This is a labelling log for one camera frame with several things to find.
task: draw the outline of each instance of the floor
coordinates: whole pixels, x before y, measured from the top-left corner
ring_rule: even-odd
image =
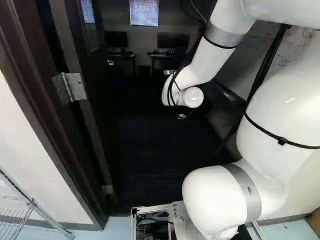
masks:
[[[110,163],[120,205],[152,206],[182,199],[184,178],[209,163],[232,162],[226,151],[211,161],[220,138],[199,110],[187,119],[164,107],[161,91],[165,76],[115,78],[119,145]]]

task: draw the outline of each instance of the door hinge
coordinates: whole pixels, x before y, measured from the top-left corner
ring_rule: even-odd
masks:
[[[62,105],[87,99],[80,73],[60,73],[52,78],[53,85]]]

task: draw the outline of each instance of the white wall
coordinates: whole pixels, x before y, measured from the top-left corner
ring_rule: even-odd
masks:
[[[207,16],[211,12],[212,2],[203,0],[195,1],[195,4]],[[131,26],[129,0],[100,0],[100,5],[105,30],[127,32],[128,50],[137,52],[137,66],[151,65],[151,59],[146,53],[157,49],[158,32],[187,34],[190,36],[189,46],[198,36],[198,23],[181,12],[179,0],[159,1],[158,27]]]
[[[93,224],[58,172],[0,72],[0,166],[56,221]],[[0,195],[10,195],[0,181]],[[37,214],[33,219],[42,220]]]

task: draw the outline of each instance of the white robotic arm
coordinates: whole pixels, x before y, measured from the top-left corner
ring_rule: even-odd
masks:
[[[194,86],[217,74],[256,19],[319,29],[319,11],[319,0],[218,0],[191,64],[172,85],[175,103],[201,104]],[[237,132],[242,160],[197,169],[184,180],[187,212],[207,240],[230,240],[239,225],[279,209],[294,174],[320,149],[319,53],[320,34],[257,90]],[[165,105],[171,79],[162,91]]]
[[[218,0],[192,62],[172,84],[174,103],[190,108],[201,105],[204,95],[194,86],[215,77],[256,20],[318,28],[319,7],[318,0]],[[168,102],[172,77],[162,89],[162,103],[166,106],[174,105],[171,98]]]

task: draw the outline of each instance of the door frame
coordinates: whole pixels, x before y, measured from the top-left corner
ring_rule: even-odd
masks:
[[[65,116],[47,81],[57,71],[35,1],[0,1],[0,54],[1,71],[28,122],[96,230],[103,230],[110,209],[86,149],[77,148],[82,136],[64,122],[73,116]]]

